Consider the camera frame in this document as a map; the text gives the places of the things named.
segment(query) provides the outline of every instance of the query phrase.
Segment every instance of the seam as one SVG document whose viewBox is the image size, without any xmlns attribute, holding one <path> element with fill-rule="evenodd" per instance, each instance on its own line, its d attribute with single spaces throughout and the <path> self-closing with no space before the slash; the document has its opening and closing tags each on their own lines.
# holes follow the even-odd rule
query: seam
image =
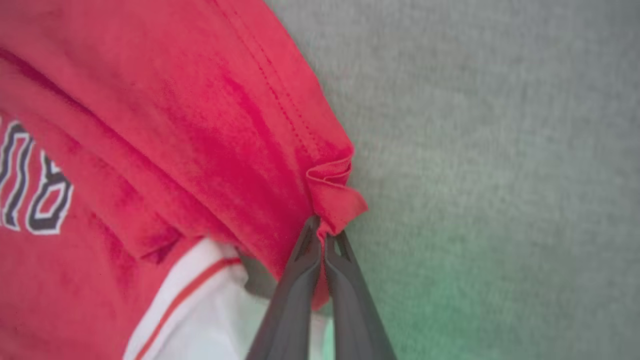
<svg viewBox="0 0 640 360">
<path fill-rule="evenodd" d="M 253 51 L 249 48 L 249 46 L 247 45 L 247 43 L 244 41 L 242 34 L 240 34 L 240 31 L 238 31 L 238 29 L 236 28 L 236 26 L 234 25 L 234 23 L 231 21 L 231 19 L 229 19 L 229 16 L 227 15 L 227 13 L 223 10 L 223 8 L 218 4 L 217 0 L 212 0 L 212 2 L 216 5 L 216 7 L 218 7 L 218 10 L 222 13 L 222 15 L 225 17 L 225 19 L 227 20 L 227 22 L 231 25 L 231 28 L 233 29 L 234 33 L 236 33 L 236 36 L 238 37 L 238 39 L 240 40 L 240 42 L 242 42 L 242 45 L 244 46 L 244 48 L 249 52 L 249 54 L 251 55 L 253 62 L 256 64 L 256 66 L 258 66 L 258 69 L 260 70 L 260 73 L 262 74 L 262 78 L 264 79 L 264 82 L 267 84 L 267 86 L 269 87 L 269 91 L 271 91 L 271 93 L 273 94 L 273 97 L 275 98 L 275 101 L 278 103 L 278 107 L 280 108 L 280 111 L 282 112 L 282 115 L 284 115 L 284 117 L 287 119 L 289 125 L 291 126 L 293 135 L 296 137 L 298 143 L 301 145 L 302 149 L 305 151 L 305 154 L 307 155 L 307 158 L 309 159 L 310 163 L 313 164 L 314 163 L 314 157 L 311 156 L 311 153 L 309 152 L 309 149 L 307 148 L 307 146 L 305 145 L 305 143 L 302 141 L 302 139 L 300 138 L 297 130 L 296 130 L 296 126 L 294 126 L 293 121 L 291 120 L 290 116 L 287 114 L 286 110 L 284 109 L 284 107 L 282 106 L 282 103 L 280 102 L 280 98 L 278 96 L 278 94 L 276 94 L 275 90 L 273 89 L 273 85 L 271 85 L 271 82 L 269 81 L 266 73 L 264 72 L 264 69 L 262 68 L 262 65 L 260 65 L 260 61 L 258 61 L 258 59 L 256 59 Z M 276 69 L 273 66 L 273 63 L 271 62 L 271 60 L 269 59 L 269 57 L 266 55 L 266 53 L 264 52 L 264 49 L 262 48 L 262 46 L 260 45 L 260 43 L 255 39 L 255 36 L 253 35 L 253 33 L 247 28 L 246 24 L 244 23 L 244 20 L 242 19 L 242 17 L 240 15 L 238 15 L 237 11 L 235 8 L 233 8 L 233 6 L 231 4 L 229 4 L 231 11 L 234 13 L 234 15 L 236 16 L 236 18 L 239 19 L 239 21 L 241 22 L 241 24 L 243 25 L 243 27 L 246 29 L 246 32 L 251 36 L 253 42 L 258 46 L 258 48 L 260 49 L 260 52 L 262 53 L 262 55 L 265 57 L 267 64 L 270 66 L 271 70 L 275 73 L 276 77 L 278 78 L 278 80 L 280 81 L 280 83 L 282 84 L 282 87 L 284 88 L 284 92 L 285 95 L 287 96 L 289 102 L 293 105 L 294 109 L 296 110 L 296 113 L 298 115 L 298 118 L 301 120 L 301 122 L 303 123 L 303 125 L 305 126 L 305 128 L 307 129 L 307 133 L 310 135 L 310 137 L 312 138 L 312 141 L 315 145 L 315 147 L 317 148 L 317 144 L 316 144 L 316 139 L 313 135 L 311 135 L 311 132 L 308 128 L 308 126 L 304 123 L 304 121 L 302 121 L 302 117 L 300 115 L 300 111 L 298 110 L 297 106 L 294 104 L 294 102 L 291 99 L 291 96 L 289 95 L 286 87 L 284 86 L 284 84 L 282 83 L 282 79 L 280 79 L 280 76 L 278 75 L 278 72 L 276 71 Z"/>
</svg>

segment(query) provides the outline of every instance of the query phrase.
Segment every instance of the printed number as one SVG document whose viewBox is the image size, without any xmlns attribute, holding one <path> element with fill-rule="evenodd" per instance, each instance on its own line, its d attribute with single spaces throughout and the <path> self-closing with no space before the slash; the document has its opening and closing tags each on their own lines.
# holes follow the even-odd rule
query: printed number
<svg viewBox="0 0 640 360">
<path fill-rule="evenodd" d="M 16 215 L 24 194 L 26 193 L 27 185 L 29 184 L 29 172 L 27 171 L 27 164 L 29 163 L 29 157 L 31 156 L 31 148 L 33 147 L 33 139 L 24 130 L 24 128 L 17 122 L 9 125 L 9 129 L 4 135 L 4 145 L 2 147 L 2 168 L 0 170 L 0 191 L 4 188 L 4 184 L 9 178 L 11 169 L 13 168 L 12 159 L 13 152 L 15 151 L 15 145 L 18 139 L 23 139 L 22 147 L 18 152 L 17 158 L 17 179 L 13 190 L 9 195 L 6 206 L 2 211 L 2 220 L 4 226 L 7 228 L 20 231 L 18 222 L 16 221 Z"/>
<path fill-rule="evenodd" d="M 20 149 L 17 149 L 20 139 L 22 145 Z M 0 225 L 14 231 L 20 231 L 17 213 L 22 206 L 29 186 L 28 165 L 32 148 L 33 138 L 20 123 L 12 122 L 4 134 L 4 143 L 0 149 L 0 194 L 14 168 L 17 169 L 17 175 L 13 189 L 3 208 L 0 202 Z M 18 155 L 17 164 L 14 166 L 12 162 L 15 151 L 18 151 Z M 44 151 L 40 152 L 40 163 L 42 167 L 38 192 L 31 199 L 25 223 L 27 229 L 33 234 L 59 234 L 60 226 L 65 220 L 71 203 L 73 186 L 62 174 L 60 168 L 45 155 Z M 52 205 L 43 211 L 42 208 L 50 196 L 56 196 L 56 198 Z"/>
<path fill-rule="evenodd" d="M 27 228 L 33 234 L 59 234 L 60 225 L 64 221 L 71 203 L 74 187 L 62 174 L 60 168 L 44 154 L 44 151 L 40 153 L 40 161 L 42 163 L 42 175 L 40 176 L 38 192 L 29 205 Z M 43 212 L 42 205 L 45 199 L 56 190 L 58 191 L 58 197 L 54 204 L 48 211 Z"/>
</svg>

